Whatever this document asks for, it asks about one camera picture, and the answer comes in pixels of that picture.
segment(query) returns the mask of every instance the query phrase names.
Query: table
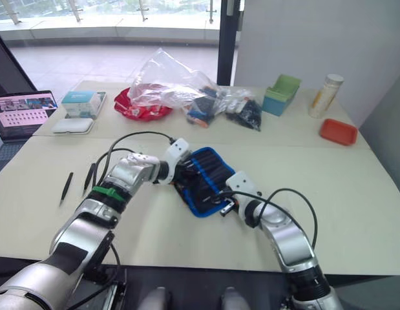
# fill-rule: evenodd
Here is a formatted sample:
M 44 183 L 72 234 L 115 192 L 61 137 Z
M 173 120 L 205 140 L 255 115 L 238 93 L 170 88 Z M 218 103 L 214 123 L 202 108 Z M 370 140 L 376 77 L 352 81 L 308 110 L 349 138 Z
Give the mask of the table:
M 161 156 L 167 144 L 157 139 L 123 145 Z M 0 174 L 0 256 L 47 255 L 52 237 L 82 199 L 90 163 L 113 141 L 87 136 L 28 141 Z M 324 273 L 400 274 L 400 194 L 371 150 L 191 143 L 192 149 L 204 145 L 237 171 L 245 170 L 263 193 L 291 187 L 310 199 L 319 218 L 315 251 Z M 74 177 L 59 207 L 70 171 Z M 307 206 L 292 193 L 275 202 L 288 208 L 311 238 Z M 114 233 L 125 265 L 280 271 L 262 232 L 234 213 L 195 218 L 168 185 L 145 184 Z M 113 256 L 105 262 L 114 263 Z
M 107 99 L 101 108 L 100 115 L 95 121 L 88 138 L 119 138 L 132 131 L 158 130 L 171 136 L 181 136 L 193 143 L 237 144 L 239 146 L 267 145 L 267 146 L 301 146 L 301 147 L 333 147 L 344 148 L 334 142 L 321 138 L 318 133 L 324 119 L 313 119 L 308 115 L 308 107 L 316 96 L 316 90 L 302 89 L 281 117 L 262 113 L 261 132 L 245 129 L 227 121 L 223 115 L 217 117 L 208 129 L 189 124 L 183 113 L 173 111 L 171 115 L 159 121 L 139 122 L 125 118 L 113 109 L 114 98 L 121 90 L 129 87 L 126 83 L 105 83 L 84 81 L 76 90 L 94 90 L 107 92 Z M 262 101 L 263 88 L 251 88 L 257 98 Z M 35 133 L 36 136 L 54 136 L 51 128 L 66 115 L 65 109 L 59 108 L 50 119 Z M 334 103 L 326 117 L 352 124 L 342 107 Z M 154 136 L 137 136 L 137 140 L 156 140 Z M 369 149 L 365 139 L 359 135 L 352 149 Z

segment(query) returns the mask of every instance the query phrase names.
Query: black cable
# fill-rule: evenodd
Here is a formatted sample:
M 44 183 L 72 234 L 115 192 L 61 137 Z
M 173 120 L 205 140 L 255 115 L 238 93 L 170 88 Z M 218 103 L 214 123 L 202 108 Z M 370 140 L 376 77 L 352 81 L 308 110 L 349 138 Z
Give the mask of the black cable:
M 98 180 L 98 183 L 97 183 L 98 185 L 100 185 L 100 184 L 102 183 L 103 178 L 105 177 L 106 173 L 108 172 L 108 166 L 109 166 L 109 162 L 110 162 L 110 160 L 111 160 L 111 153 L 112 153 L 112 150 L 114 149 L 115 145 L 116 145 L 118 142 L 120 142 L 121 140 L 123 140 L 123 139 L 125 139 L 125 138 L 128 138 L 128 137 L 131 137 L 131 136 L 135 136 L 135 135 L 137 135 L 137 134 L 157 134 L 157 135 L 164 136 L 164 137 L 168 138 L 168 140 L 169 140 L 170 143 L 174 143 L 174 141 L 175 141 L 174 138 L 168 136 L 167 134 L 163 134 L 162 132 L 158 132 L 158 131 L 138 131 L 138 132 L 132 132 L 132 133 L 130 133 L 130 134 L 126 134 L 126 135 L 120 137 L 119 139 L 117 139 L 117 140 L 111 145 L 111 147 L 110 147 L 109 150 L 108 150 L 107 160 L 106 160 L 106 162 L 105 162 L 105 166 L 103 167 L 103 171 L 102 171 L 101 178 Z
M 304 232 L 304 229 L 302 228 L 302 226 L 300 226 L 298 221 L 288 211 L 286 211 L 284 208 L 282 208 L 281 206 L 277 205 L 276 203 L 273 203 L 273 202 L 270 201 L 270 199 L 272 199 L 274 197 L 274 195 L 276 195 L 278 192 L 285 191 L 285 190 L 286 189 L 278 189 L 277 191 L 274 191 L 267 199 L 264 199 L 264 198 L 262 198 L 260 196 L 257 196 L 257 195 L 249 194 L 248 192 L 240 192 L 240 191 L 224 191 L 224 192 L 221 192 L 220 194 L 217 194 L 216 196 L 219 196 L 219 197 L 224 197 L 224 196 L 230 197 L 232 195 L 239 194 L 239 195 L 247 196 L 247 197 L 250 197 L 250 198 L 254 198 L 256 200 L 260 200 L 260 201 L 264 202 L 264 205 L 263 205 L 262 209 L 260 210 L 260 213 L 258 214 L 257 223 L 260 223 L 261 217 L 262 217 L 263 212 L 264 212 L 264 209 L 267 207 L 267 205 L 272 205 L 274 208 L 282 211 L 288 218 L 290 218 L 290 220 L 301 231 Z M 317 241 L 317 217 L 316 217 L 316 214 L 315 214 L 315 210 L 311 206 L 309 200 L 306 197 L 304 197 L 304 200 L 305 200 L 306 203 L 308 203 L 309 208 L 312 211 L 312 215 L 313 215 L 313 223 L 314 223 L 315 228 L 314 228 L 314 231 L 313 231 L 313 240 L 312 240 L 311 246 L 313 247 L 313 249 L 315 249 L 316 241 Z
M 113 243 L 111 243 L 111 249 L 112 249 L 112 252 L 114 253 L 115 259 L 116 259 L 116 269 L 114 271 L 114 274 L 109 278 L 108 282 L 103 287 L 98 289 L 95 293 L 90 294 L 88 297 L 84 298 L 80 302 L 77 302 L 76 304 L 70 306 L 67 310 L 74 310 L 74 309 L 79 308 L 81 305 L 86 304 L 89 300 L 91 300 L 95 296 L 99 295 L 100 293 L 102 293 L 104 290 L 108 289 L 112 285 L 113 281 L 115 280 L 115 278 L 117 277 L 117 275 L 121 269 L 121 262 L 120 262 L 120 256 L 118 255 L 118 252 L 116 251 Z
M 118 147 L 117 149 L 113 149 L 111 153 L 117 152 L 117 151 L 119 151 L 119 150 L 125 150 L 125 151 L 127 151 L 127 152 L 134 153 L 133 150 L 131 150 L 131 149 L 126 149 L 126 148 L 123 148 L 123 147 Z M 99 167 L 99 164 L 101 163 L 102 159 L 105 158 L 105 157 L 107 156 L 107 154 L 108 154 L 108 152 L 103 153 L 103 155 L 102 155 L 101 157 L 99 157 L 98 160 L 97 160 L 96 163 L 95 163 L 95 168 L 94 168 L 94 170 L 93 170 L 93 175 L 92 175 L 92 187 L 96 185 L 96 176 L 97 176 L 97 174 L 98 174 L 98 167 Z

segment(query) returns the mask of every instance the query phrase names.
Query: red tray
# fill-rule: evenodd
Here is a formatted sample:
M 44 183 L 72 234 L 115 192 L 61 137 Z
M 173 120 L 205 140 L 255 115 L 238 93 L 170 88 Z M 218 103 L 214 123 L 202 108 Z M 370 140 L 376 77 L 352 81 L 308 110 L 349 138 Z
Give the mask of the red tray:
M 328 118 L 323 122 L 320 135 L 330 141 L 343 145 L 352 145 L 356 142 L 357 128 Z

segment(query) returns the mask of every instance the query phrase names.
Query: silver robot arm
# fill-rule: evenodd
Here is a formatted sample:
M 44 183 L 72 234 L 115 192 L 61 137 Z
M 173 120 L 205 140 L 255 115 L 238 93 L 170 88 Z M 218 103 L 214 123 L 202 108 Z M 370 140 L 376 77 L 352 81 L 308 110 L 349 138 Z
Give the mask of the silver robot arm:
M 257 195 L 258 191 L 246 173 L 240 171 L 227 179 L 233 191 Z M 238 215 L 254 227 L 264 202 L 236 194 Z M 297 310 L 343 310 L 332 287 L 324 277 L 308 237 L 288 216 L 271 205 L 264 209 L 259 228 L 271 241 L 280 268 L 285 273 Z
M 188 143 L 178 139 L 163 161 L 135 153 L 122 159 L 56 234 L 50 256 L 0 287 L 0 310 L 65 309 L 83 274 L 102 263 L 114 239 L 112 229 L 141 185 L 170 183 L 176 164 L 188 155 Z

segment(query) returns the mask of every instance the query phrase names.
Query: bottle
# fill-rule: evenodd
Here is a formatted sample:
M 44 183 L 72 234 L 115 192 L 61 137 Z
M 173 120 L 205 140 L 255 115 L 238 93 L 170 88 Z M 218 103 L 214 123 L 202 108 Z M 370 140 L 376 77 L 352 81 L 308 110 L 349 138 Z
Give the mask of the bottle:
M 315 100 L 309 108 L 309 115 L 313 118 L 322 118 L 336 96 L 343 83 L 343 77 L 338 74 L 328 74 L 324 80 L 323 88 L 317 93 Z

